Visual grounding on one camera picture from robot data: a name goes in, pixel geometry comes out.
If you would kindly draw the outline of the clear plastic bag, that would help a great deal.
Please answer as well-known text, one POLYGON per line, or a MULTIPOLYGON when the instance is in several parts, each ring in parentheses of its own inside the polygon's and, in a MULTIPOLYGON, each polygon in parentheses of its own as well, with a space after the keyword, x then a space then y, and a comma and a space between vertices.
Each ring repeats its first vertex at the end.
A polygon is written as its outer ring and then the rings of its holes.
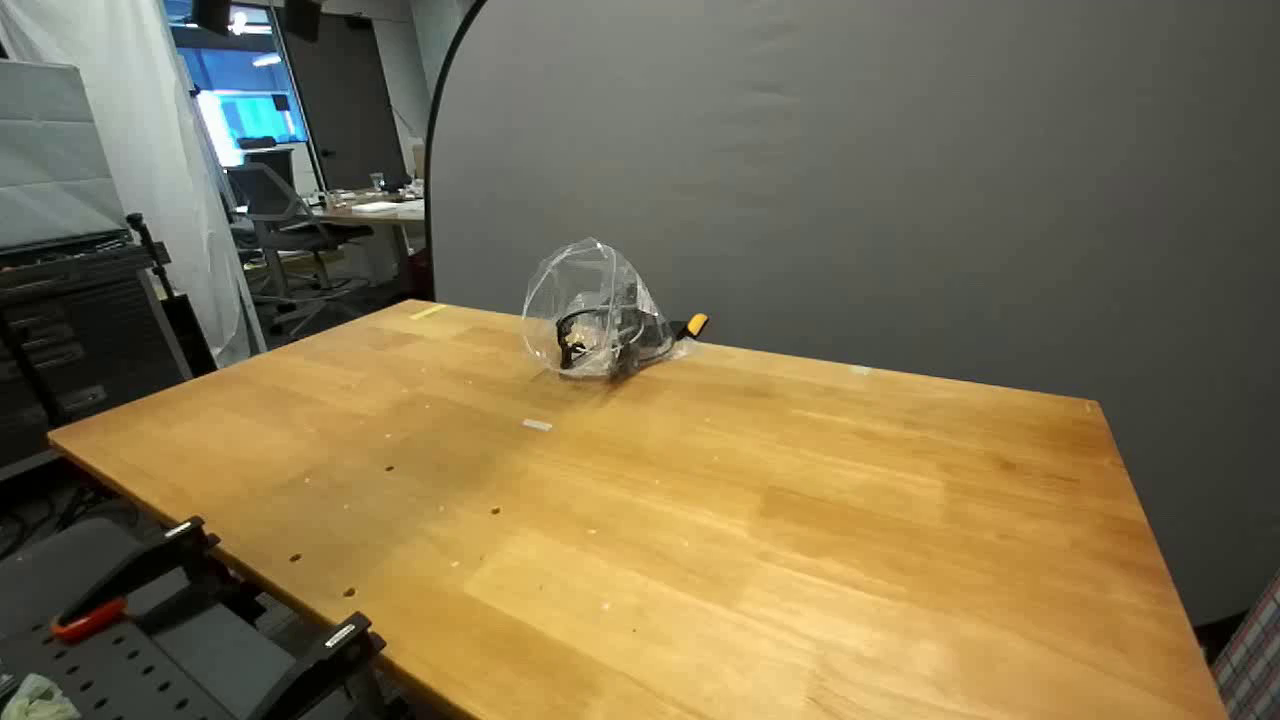
POLYGON ((669 361, 679 339, 690 339, 684 337, 687 315, 669 315, 652 301, 637 266, 621 247, 596 237, 556 247, 532 274, 519 306, 519 343, 535 364, 545 364, 558 380, 604 380, 604 376, 563 376, 556 368, 556 321, 577 310, 639 310, 639 311, 665 315, 671 326, 671 343, 652 364, 669 361))

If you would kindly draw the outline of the black yellow clamp on table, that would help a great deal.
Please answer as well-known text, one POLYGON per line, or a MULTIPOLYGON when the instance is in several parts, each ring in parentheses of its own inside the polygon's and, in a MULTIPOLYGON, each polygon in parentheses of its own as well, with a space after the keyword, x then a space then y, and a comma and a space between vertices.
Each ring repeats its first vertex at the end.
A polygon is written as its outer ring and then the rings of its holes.
POLYGON ((684 337, 702 337, 707 332, 707 311, 690 311, 687 321, 684 321, 684 337))

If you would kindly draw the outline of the office chair in background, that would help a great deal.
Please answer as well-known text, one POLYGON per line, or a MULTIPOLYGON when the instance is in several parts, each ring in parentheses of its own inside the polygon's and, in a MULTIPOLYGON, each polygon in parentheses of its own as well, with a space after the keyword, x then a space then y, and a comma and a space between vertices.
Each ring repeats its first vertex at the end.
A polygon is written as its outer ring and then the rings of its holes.
POLYGON ((255 252, 263 266, 263 280, 252 287, 255 310, 266 321, 302 321, 317 311, 351 315, 351 295, 359 280, 336 280, 327 266, 347 245, 342 230, 327 230, 309 211, 309 204, 293 194, 293 183, 258 164, 243 160, 228 173, 230 197, 247 208, 247 226, 255 237, 255 252), (311 280, 296 284, 284 269, 286 255, 302 255, 311 266, 311 280))

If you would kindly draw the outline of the black clamp near table corner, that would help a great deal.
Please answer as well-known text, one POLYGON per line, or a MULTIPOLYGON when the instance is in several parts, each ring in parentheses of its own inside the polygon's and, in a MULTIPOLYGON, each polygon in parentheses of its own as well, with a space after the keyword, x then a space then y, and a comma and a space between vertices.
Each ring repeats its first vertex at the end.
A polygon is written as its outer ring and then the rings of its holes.
POLYGON ((380 650, 385 640, 370 631, 370 620, 351 614, 266 687, 247 720, 302 720, 317 705, 366 671, 380 650))

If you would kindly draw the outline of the grey photo backdrop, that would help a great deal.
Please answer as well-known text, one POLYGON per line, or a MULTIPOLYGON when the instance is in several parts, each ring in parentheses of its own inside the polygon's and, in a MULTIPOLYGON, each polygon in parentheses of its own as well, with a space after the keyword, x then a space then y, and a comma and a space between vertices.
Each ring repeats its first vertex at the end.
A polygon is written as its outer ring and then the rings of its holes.
POLYGON ((434 284, 582 237, 732 343, 1100 399, 1201 620, 1280 566, 1280 0, 483 0, 434 284))

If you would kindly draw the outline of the white curtain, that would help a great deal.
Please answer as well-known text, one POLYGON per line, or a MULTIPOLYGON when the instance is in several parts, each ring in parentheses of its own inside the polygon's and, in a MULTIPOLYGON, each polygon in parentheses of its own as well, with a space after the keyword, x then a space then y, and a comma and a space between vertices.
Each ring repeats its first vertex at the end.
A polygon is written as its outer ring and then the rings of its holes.
POLYGON ((212 361, 255 358, 263 332, 162 0, 0 0, 0 34, 16 62, 79 73, 114 197, 168 245, 212 361))

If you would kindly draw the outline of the black equipment rack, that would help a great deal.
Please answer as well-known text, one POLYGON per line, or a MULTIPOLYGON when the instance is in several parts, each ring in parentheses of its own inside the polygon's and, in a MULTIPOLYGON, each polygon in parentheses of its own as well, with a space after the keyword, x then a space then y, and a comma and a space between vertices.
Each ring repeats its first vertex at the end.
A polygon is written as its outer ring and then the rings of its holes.
POLYGON ((168 266, 139 211, 0 247, 0 475, 46 466, 51 427, 216 368, 168 266))

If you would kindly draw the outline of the crumpled white paper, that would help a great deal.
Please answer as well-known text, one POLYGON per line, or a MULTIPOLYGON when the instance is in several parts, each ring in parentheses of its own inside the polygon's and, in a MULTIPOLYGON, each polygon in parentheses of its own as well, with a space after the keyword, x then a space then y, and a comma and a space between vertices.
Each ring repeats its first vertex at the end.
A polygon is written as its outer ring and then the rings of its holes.
POLYGON ((79 720, 79 708, 38 671, 10 685, 0 720, 79 720))

